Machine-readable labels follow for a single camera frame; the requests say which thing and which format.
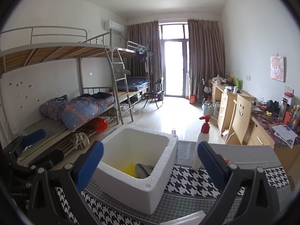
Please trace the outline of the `houndstooth table cloth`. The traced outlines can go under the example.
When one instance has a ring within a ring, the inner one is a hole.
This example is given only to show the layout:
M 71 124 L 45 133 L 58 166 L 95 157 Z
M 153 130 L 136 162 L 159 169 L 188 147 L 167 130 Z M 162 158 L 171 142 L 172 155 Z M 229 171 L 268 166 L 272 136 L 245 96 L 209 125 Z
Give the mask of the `houndstooth table cloth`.
M 83 200 L 101 224 L 160 224 L 200 210 L 207 213 L 220 192 L 204 168 L 192 170 L 190 157 L 194 147 L 194 142 L 178 142 L 169 181 L 151 215 L 138 212 L 105 194 L 94 179 L 81 192 Z M 269 185 L 276 191 L 279 207 L 284 207 L 292 191 L 287 174 L 271 148 L 224 144 L 211 144 L 211 148 L 240 168 L 263 167 Z

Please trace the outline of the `red plastic bag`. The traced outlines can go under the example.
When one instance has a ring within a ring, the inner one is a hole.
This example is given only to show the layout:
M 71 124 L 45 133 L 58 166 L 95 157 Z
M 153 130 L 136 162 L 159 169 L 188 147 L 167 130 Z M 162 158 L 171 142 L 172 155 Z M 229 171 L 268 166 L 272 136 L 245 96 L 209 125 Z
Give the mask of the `red plastic bag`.
M 88 124 L 89 127 L 95 132 L 104 132 L 106 129 L 108 129 L 108 123 L 103 118 L 96 117 L 89 121 Z

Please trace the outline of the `white styrofoam box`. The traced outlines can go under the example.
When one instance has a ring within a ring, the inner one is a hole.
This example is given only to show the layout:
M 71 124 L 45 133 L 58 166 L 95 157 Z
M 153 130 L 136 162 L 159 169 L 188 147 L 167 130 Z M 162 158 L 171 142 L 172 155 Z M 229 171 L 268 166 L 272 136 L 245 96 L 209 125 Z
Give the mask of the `white styrofoam box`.
M 100 189 L 115 200 L 153 214 L 176 159 L 176 134 L 123 125 L 102 141 L 104 154 L 94 172 Z

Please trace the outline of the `wooden desk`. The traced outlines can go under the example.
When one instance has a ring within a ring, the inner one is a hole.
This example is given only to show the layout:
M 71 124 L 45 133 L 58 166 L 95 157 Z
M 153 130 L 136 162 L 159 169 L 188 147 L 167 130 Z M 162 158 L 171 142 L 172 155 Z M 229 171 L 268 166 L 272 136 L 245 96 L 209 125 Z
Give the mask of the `wooden desk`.
M 211 87 L 211 100 L 219 108 L 217 115 L 219 132 L 225 135 L 226 141 L 237 96 L 249 99 L 252 107 L 256 98 L 246 92 L 227 92 L 224 85 L 218 85 L 213 80 L 209 80 L 208 84 Z M 291 149 L 283 140 L 274 135 L 272 127 L 281 124 L 276 117 L 267 116 L 261 109 L 252 110 L 248 131 L 242 145 L 271 147 L 284 170 L 291 175 L 293 171 L 299 171 L 299 137 L 295 139 Z

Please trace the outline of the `grey cloth in box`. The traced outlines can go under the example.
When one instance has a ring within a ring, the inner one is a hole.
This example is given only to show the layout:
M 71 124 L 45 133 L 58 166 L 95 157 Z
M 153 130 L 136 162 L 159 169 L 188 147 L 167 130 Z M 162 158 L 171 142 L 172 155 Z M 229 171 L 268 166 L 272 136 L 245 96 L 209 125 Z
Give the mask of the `grey cloth in box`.
M 135 167 L 135 172 L 137 175 L 137 178 L 139 179 L 145 179 L 150 176 L 154 169 L 154 166 L 151 165 L 145 165 L 142 163 L 137 163 Z

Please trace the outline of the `blue orange quilt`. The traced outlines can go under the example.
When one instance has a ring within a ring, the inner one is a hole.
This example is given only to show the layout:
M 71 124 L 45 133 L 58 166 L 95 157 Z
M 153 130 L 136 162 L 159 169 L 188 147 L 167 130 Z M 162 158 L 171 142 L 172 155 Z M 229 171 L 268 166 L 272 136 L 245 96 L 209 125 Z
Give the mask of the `blue orange quilt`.
M 39 112 L 42 116 L 60 122 L 74 132 L 104 113 L 113 103 L 114 96 L 104 92 L 82 94 L 73 99 L 69 99 L 65 94 L 40 105 Z

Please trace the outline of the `wooden smiley face chair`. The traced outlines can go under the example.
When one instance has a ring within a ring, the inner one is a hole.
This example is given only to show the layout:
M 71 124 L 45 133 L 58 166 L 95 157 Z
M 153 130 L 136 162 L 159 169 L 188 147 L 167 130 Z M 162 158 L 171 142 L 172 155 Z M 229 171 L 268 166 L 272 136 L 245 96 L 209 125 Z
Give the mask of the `wooden smiley face chair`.
M 250 123 L 252 103 L 240 95 L 237 96 L 234 103 L 234 112 L 225 144 L 242 145 Z

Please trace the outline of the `printed paper sheets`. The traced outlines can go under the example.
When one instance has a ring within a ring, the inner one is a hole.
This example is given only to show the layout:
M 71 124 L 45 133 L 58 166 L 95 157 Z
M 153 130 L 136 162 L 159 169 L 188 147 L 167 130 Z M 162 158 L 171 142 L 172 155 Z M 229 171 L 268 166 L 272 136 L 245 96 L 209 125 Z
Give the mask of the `printed paper sheets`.
M 283 140 L 291 149 L 294 146 L 297 134 L 286 125 L 273 126 L 274 135 Z

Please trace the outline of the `far metal bunk bed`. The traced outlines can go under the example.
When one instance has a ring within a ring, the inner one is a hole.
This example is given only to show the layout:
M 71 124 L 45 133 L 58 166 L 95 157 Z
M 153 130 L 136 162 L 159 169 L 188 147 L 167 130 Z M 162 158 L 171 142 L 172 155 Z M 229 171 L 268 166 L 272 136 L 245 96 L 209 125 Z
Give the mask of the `far metal bunk bed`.
M 112 70 L 115 105 L 128 107 L 140 102 L 149 90 L 149 62 L 152 52 L 147 46 L 127 41 L 125 47 L 109 45 L 108 61 Z

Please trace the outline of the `black folding chair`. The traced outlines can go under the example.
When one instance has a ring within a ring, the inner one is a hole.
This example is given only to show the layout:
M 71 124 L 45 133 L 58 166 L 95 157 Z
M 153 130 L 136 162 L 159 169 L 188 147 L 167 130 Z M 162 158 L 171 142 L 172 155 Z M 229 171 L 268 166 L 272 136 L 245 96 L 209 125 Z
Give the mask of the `black folding chair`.
M 160 79 L 158 79 L 153 87 L 152 90 L 147 91 L 144 93 L 144 96 L 146 97 L 146 102 L 143 106 L 143 108 L 145 108 L 146 104 L 148 103 L 149 99 L 151 99 L 150 103 L 152 103 L 153 101 L 155 102 L 157 108 L 159 109 L 160 107 L 158 106 L 158 100 L 161 99 L 161 101 L 163 102 L 163 99 L 161 97 L 161 94 L 163 93 L 163 80 L 164 78 L 161 77 Z

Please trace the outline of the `right brown curtain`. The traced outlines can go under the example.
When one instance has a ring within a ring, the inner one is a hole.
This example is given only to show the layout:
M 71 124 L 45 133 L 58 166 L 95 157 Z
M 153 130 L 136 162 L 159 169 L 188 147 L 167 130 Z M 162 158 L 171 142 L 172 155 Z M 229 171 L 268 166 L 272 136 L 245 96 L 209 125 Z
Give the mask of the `right brown curtain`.
M 198 83 L 215 76 L 225 77 L 223 35 L 217 21 L 188 20 L 190 95 L 197 95 Z

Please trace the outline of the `brown curtain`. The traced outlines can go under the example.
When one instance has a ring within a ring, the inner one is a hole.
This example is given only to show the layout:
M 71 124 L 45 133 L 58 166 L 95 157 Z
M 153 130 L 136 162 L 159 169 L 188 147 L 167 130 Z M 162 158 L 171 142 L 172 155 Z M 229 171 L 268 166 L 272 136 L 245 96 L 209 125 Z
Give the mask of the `brown curtain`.
M 162 77 L 161 44 L 157 21 L 127 26 L 127 39 L 132 42 L 133 57 L 126 59 L 132 77 L 146 77 L 150 88 Z
M 223 35 L 217 21 L 188 20 L 190 95 L 197 95 L 198 83 L 215 76 L 225 77 Z

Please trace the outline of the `white air conditioner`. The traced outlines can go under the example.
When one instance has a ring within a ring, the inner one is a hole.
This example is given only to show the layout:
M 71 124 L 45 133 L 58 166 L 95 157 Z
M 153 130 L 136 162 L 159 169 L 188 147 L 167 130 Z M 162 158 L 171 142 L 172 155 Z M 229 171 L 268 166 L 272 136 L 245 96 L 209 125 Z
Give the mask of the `white air conditioner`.
M 112 21 L 112 20 L 106 20 L 106 21 L 104 21 L 104 29 L 106 31 L 109 31 L 112 29 L 114 31 L 123 33 L 125 30 L 125 27 L 117 22 Z

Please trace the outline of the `left brown curtain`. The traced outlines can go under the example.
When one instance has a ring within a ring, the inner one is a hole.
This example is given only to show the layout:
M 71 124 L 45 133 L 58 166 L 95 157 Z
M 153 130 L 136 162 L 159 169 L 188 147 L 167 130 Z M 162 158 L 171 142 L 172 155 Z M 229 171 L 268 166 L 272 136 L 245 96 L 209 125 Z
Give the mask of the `left brown curtain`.
M 146 77 L 150 88 L 162 77 L 161 44 L 157 21 L 127 26 L 127 39 L 132 42 L 133 57 L 126 59 L 132 77 Z

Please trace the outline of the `anime wall picture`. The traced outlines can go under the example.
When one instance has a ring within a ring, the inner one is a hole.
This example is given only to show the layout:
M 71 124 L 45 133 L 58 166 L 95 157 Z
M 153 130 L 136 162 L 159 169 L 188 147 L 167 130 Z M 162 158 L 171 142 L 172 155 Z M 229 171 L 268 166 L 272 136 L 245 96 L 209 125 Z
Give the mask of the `anime wall picture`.
M 271 79 L 284 82 L 285 65 L 283 56 L 271 56 Z

